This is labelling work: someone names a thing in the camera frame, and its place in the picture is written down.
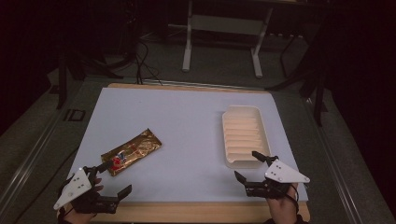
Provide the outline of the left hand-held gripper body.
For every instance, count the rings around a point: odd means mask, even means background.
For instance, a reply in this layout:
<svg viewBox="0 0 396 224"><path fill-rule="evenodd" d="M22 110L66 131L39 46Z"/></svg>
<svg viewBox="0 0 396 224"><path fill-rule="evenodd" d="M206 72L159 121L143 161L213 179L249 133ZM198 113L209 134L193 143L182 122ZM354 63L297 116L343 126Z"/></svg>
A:
<svg viewBox="0 0 396 224"><path fill-rule="evenodd" d="M53 209L60 210L70 203L81 214L115 214L121 200L120 195L114 197L102 196L95 189L96 175L103 171L103 168L97 167L79 168L66 180Z"/></svg>

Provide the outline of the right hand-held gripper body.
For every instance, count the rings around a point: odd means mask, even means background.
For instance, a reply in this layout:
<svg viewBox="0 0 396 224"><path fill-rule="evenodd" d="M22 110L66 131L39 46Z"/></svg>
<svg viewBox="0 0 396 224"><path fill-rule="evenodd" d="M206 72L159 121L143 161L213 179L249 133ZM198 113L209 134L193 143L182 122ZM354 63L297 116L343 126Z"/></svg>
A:
<svg viewBox="0 0 396 224"><path fill-rule="evenodd" d="M248 182L248 197L279 199L287 195L292 183L309 183L310 178L282 162L278 156L269 157L270 163L262 182Z"/></svg>

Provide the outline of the cream ribbed plastic tray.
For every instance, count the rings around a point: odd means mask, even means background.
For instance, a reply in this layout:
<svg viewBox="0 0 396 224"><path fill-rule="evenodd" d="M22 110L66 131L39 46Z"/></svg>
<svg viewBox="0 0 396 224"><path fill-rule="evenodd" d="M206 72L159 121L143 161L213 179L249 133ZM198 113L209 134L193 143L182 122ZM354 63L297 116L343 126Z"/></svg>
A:
<svg viewBox="0 0 396 224"><path fill-rule="evenodd" d="M259 108L230 105L222 115L226 164L230 168L259 168L261 162L252 156L257 151L271 155Z"/></svg>

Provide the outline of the golden foil snack wrapper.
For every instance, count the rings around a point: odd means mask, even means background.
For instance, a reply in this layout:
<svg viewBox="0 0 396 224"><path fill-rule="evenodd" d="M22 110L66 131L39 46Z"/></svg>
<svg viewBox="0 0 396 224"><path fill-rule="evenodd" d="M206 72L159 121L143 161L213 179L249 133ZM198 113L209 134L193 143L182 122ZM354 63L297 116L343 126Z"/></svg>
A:
<svg viewBox="0 0 396 224"><path fill-rule="evenodd" d="M102 162L112 162L107 170L112 176L115 176L147 157L162 145L160 139L150 129L146 129L128 142L102 154L101 159Z"/></svg>

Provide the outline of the person's left hand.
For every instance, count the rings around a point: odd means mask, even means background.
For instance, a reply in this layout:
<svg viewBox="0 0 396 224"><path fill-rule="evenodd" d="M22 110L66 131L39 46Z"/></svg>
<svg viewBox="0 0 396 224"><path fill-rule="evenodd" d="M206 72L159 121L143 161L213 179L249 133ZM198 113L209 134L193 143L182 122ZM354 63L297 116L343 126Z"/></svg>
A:
<svg viewBox="0 0 396 224"><path fill-rule="evenodd" d="M78 213L74 207L68 203L58 214L58 224L90 224L90 221L96 217L96 213L82 214Z"/></svg>

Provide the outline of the person's right hand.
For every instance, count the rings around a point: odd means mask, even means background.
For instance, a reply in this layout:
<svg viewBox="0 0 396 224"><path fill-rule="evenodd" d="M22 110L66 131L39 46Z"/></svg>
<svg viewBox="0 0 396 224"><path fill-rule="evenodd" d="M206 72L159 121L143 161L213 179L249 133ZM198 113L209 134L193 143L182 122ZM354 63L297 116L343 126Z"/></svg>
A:
<svg viewBox="0 0 396 224"><path fill-rule="evenodd" d="M297 218L296 195L297 183L293 183L287 193L287 196L280 199L267 199L270 210L271 224L295 224Z"/></svg>

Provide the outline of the white table mat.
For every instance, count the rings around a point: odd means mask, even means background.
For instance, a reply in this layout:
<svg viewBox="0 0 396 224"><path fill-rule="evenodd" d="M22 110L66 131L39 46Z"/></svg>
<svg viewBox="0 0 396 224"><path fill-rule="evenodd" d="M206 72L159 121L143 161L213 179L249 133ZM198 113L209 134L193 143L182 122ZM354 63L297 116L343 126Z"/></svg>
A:
<svg viewBox="0 0 396 224"><path fill-rule="evenodd" d="M102 154L151 130L162 147L119 175L103 173L105 195L132 186L134 203L246 202L225 160L222 115L231 105L259 108L272 153L296 165L269 93L104 88L72 168L96 166Z"/></svg>

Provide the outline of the black metal stand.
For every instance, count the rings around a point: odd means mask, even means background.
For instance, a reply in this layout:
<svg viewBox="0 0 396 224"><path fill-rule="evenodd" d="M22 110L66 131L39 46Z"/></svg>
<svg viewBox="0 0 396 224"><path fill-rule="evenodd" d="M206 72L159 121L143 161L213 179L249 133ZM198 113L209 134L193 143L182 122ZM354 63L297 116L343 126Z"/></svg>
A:
<svg viewBox="0 0 396 224"><path fill-rule="evenodd" d="M283 75L286 80L272 87L266 87L268 91L279 91L291 84L304 81L299 93L302 97L308 99L315 91L315 103L313 116L316 124L321 127L321 112L323 109L323 94L326 75L328 74L327 57L322 47L320 36L322 28L320 23L306 22L300 25L303 39L308 44L308 48L300 60L299 64L289 75L286 74L283 56L291 43L296 39L296 35L291 39L287 46L282 50L280 55L280 64Z"/></svg>
<svg viewBox="0 0 396 224"><path fill-rule="evenodd" d="M58 64L59 64L59 81L58 81L58 92L59 100L57 108L63 107L67 100L67 77L66 74L69 72L72 78L76 80L83 80L86 76L84 67L88 66L100 75L110 78L120 78L112 72L112 69L122 67L131 61L130 57L126 57L120 62L112 64L101 64L96 62L94 59L89 58L82 52L78 51L73 47L65 47L59 49Z"/></svg>

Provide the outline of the aluminium rail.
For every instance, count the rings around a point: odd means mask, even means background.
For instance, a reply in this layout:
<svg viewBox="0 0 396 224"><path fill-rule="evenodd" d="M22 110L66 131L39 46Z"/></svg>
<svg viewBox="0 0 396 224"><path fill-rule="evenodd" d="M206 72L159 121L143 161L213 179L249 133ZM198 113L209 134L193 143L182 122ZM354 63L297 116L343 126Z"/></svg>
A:
<svg viewBox="0 0 396 224"><path fill-rule="evenodd" d="M169 80L145 80L144 85L160 86L160 87L172 87L172 88L206 88L206 89L217 89L217 90L234 90L234 91L264 91L263 88L254 87L240 87L230 85L218 85L218 84L205 84L195 82L181 82L181 81L169 81Z"/></svg>
<svg viewBox="0 0 396 224"><path fill-rule="evenodd" d="M346 216L349 220L350 224L362 224L360 213L357 210L356 204L350 194L347 183L343 177L343 174L338 166L338 163L332 153L332 147L329 142L329 138L326 135L325 131L322 127L317 125L317 122L313 116L314 105L310 98L302 99L304 108L308 114L308 117L311 120L311 123L314 125L316 132L318 133L318 137L323 146L324 153L326 155L326 162L328 163L328 167L331 173L332 180L337 189L338 195L344 206L346 211Z"/></svg>
<svg viewBox="0 0 396 224"><path fill-rule="evenodd" d="M14 203L63 116L63 109L29 109L0 136L0 217Z"/></svg>

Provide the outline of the black square bracket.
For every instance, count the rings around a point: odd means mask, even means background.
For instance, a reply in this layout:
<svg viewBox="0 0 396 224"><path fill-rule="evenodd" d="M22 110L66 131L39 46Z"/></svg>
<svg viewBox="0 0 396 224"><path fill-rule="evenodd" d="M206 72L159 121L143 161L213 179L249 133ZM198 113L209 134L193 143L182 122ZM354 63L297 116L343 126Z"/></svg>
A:
<svg viewBox="0 0 396 224"><path fill-rule="evenodd" d="M83 121L86 115L85 110L68 109L64 116L64 121Z"/></svg>

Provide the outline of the white metal table frame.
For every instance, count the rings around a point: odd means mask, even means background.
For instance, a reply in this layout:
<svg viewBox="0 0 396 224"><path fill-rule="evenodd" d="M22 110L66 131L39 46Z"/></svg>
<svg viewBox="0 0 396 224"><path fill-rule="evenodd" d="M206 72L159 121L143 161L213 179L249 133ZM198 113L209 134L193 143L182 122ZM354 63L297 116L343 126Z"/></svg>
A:
<svg viewBox="0 0 396 224"><path fill-rule="evenodd" d="M187 39L184 49L183 63L181 70L189 72L191 68L191 50L192 50L192 31L210 31L239 35L255 35L258 37L257 44L250 49L251 60L256 78L262 78L262 66L259 58L259 52L262 47L262 41L266 35L269 21L273 14L273 8L268 7L262 21L217 17L209 15L194 14L192 12L193 2L188 1L187 16Z"/></svg>

